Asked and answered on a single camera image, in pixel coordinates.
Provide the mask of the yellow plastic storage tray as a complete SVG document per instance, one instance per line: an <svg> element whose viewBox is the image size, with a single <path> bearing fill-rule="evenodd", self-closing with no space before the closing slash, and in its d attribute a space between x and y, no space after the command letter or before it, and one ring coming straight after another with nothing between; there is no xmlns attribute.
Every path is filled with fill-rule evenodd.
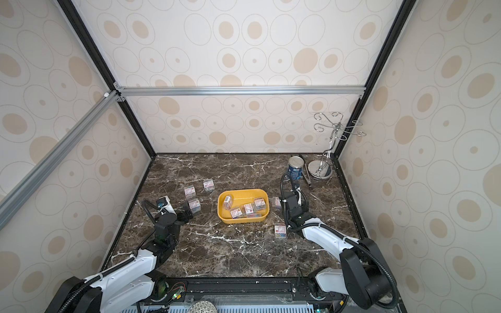
<svg viewBox="0 0 501 313"><path fill-rule="evenodd" d="M262 189L228 190L218 198L217 213L226 224L263 222L270 212L270 201Z"/></svg>

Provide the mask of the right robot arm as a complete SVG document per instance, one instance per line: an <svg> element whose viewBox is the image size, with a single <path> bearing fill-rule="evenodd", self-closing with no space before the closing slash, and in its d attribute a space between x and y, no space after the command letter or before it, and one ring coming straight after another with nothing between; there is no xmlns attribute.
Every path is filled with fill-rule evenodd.
<svg viewBox="0 0 501 313"><path fill-rule="evenodd" d="M365 310L374 305L383 309L397 307L397 280L378 245L369 238L347 236L311 214L305 194L288 173L283 174L280 184L286 229L323 248L341 266L312 272L307 280L311 295L315 299L330 293L346 295Z"/></svg>

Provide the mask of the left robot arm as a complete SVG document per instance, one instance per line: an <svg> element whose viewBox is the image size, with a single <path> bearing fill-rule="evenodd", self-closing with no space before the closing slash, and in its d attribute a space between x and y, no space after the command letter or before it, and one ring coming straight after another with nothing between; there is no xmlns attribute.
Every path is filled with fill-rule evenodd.
<svg viewBox="0 0 501 313"><path fill-rule="evenodd" d="M190 209L162 209L153 238L126 260L85 279L75 276L59 287L47 312L121 312L151 296L158 285L149 274L173 254L181 227L193 218Z"/></svg>

